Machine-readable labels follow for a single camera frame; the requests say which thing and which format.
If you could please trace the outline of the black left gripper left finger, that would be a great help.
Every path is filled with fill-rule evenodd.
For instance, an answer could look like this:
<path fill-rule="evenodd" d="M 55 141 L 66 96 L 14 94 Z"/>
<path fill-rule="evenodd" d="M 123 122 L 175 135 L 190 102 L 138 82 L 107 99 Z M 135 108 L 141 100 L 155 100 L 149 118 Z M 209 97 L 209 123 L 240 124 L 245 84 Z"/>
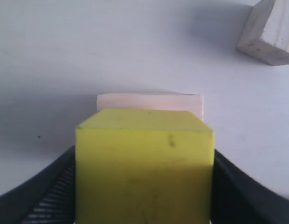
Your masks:
<path fill-rule="evenodd" d="M 0 196 L 0 224 L 72 224 L 75 221 L 75 148 Z"/>

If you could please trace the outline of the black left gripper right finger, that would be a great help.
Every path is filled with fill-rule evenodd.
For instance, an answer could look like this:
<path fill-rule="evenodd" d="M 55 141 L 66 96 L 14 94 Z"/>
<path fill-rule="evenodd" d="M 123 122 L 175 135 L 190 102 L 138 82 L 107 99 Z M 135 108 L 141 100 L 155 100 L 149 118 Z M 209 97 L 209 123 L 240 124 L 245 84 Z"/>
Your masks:
<path fill-rule="evenodd" d="M 259 184 L 215 151 L 211 223 L 289 224 L 289 200 Z"/>

